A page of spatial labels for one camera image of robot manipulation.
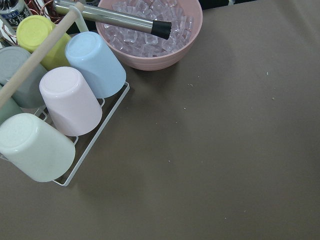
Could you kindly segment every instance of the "pink cup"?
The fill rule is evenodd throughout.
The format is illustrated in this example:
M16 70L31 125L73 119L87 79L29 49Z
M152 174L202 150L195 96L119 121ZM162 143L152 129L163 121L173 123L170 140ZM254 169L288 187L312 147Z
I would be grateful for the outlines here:
M87 134L101 121L101 106L77 69L62 66L50 70L39 89L56 129L64 135Z

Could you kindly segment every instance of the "wooden dowel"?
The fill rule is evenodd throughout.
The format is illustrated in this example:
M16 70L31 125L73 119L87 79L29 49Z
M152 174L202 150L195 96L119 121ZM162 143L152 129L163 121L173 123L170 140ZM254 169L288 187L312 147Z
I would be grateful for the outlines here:
M80 12L84 10L84 5L77 2L74 5ZM48 54L58 40L66 33L70 26L78 18L76 10L70 10L61 22L52 30L39 47L31 54L24 64L15 72L11 79L0 90L0 109L6 101L15 93L20 85L27 79L42 59Z

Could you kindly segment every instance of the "ice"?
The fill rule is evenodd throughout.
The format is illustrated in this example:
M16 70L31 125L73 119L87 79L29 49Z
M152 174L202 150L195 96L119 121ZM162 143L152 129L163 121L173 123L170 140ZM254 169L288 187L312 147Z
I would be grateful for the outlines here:
M112 9L114 11L117 11L117 12L125 12L126 11L126 7L127 7L127 3L126 2L116 2L114 4L112 4Z
M165 8L165 5L163 5L161 0L153 0L150 8L153 10L155 15L160 15Z
M135 10L138 12L144 12L147 9L149 9L149 5L145 3L143 0L138 0L136 5L135 5Z
M168 40L162 42L161 46L165 51L170 52L172 49L175 48L176 43L171 37L169 37Z
M126 6L126 13L127 14L134 14L136 12L135 6Z
M194 18L185 15L177 0L124 0L112 5L112 9L150 20L172 23L168 40L152 34L105 24L107 41L123 53L151 58L177 52L191 38Z
M117 29L115 26L109 26L105 29L104 33L109 40L113 40L117 36Z
M145 57L145 58L152 58L154 55L154 51L155 51L155 47L148 45L148 44L144 44L141 47L142 50L142 54L141 57Z
M125 42L135 43L138 38L138 33L135 30L126 29L123 31L123 40Z
M118 49L118 50L122 50L124 48L124 44L122 41L120 41L118 38L114 38L111 42L110 42L111 46Z
M163 21L171 22L174 20L174 14L170 8L165 8L161 16Z
M169 7L175 7L178 4L177 0L167 0L167 3Z
M146 33L144 35L144 41L145 41L145 44L147 44L147 45L157 44L158 43L158 37L155 36L155 35Z

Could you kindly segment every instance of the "bottle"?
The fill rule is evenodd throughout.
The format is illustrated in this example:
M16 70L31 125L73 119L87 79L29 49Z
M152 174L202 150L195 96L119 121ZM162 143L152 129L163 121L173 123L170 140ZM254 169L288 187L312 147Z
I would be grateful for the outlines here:
M1 0L0 15L16 30L21 21L32 13L24 0Z

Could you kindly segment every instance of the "yellow-green cup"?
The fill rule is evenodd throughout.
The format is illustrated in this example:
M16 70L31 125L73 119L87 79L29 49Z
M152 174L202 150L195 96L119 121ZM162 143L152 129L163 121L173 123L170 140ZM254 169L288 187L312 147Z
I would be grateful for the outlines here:
M33 53L55 27L56 25L45 16L28 16L19 24L16 30L16 40L22 48ZM65 33L43 58L41 64L48 71L70 66L65 55L65 48L70 39L71 37Z

